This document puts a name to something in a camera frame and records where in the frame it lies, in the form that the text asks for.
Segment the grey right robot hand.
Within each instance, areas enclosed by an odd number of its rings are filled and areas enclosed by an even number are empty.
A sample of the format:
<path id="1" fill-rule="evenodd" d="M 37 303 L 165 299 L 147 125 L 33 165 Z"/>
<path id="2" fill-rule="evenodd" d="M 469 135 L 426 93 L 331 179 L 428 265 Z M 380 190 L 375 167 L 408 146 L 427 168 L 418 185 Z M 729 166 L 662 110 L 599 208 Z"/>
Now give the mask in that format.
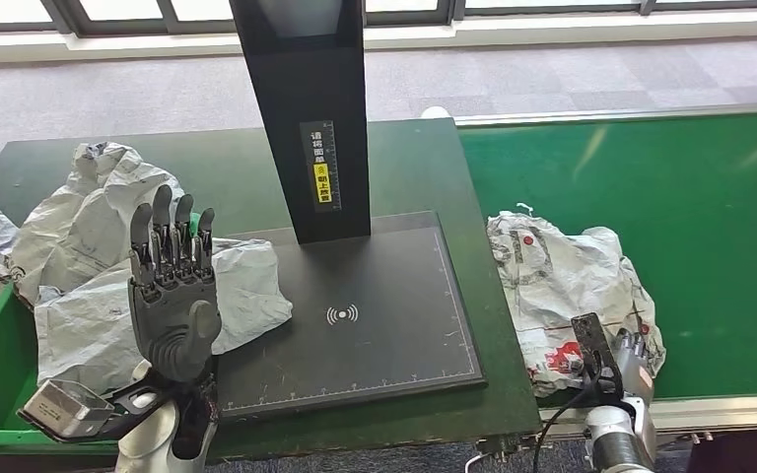
<path id="1" fill-rule="evenodd" d="M 642 398 L 650 404 L 654 399 L 654 378 L 649 372 L 645 336 L 622 327 L 612 348 L 625 394 Z"/>

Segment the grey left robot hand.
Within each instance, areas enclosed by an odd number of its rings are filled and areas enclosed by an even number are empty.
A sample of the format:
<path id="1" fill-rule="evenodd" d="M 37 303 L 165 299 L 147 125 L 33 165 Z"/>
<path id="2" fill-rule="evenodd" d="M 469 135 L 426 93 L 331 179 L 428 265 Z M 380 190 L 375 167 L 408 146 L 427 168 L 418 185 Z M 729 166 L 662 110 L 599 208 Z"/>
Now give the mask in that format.
<path id="1" fill-rule="evenodd" d="M 193 202 L 190 194 L 175 200 L 163 184 L 130 222 L 128 295 L 136 345 L 154 370 L 176 382 L 201 376 L 222 328 L 213 267 L 215 212 L 206 209 L 193 233 Z"/>

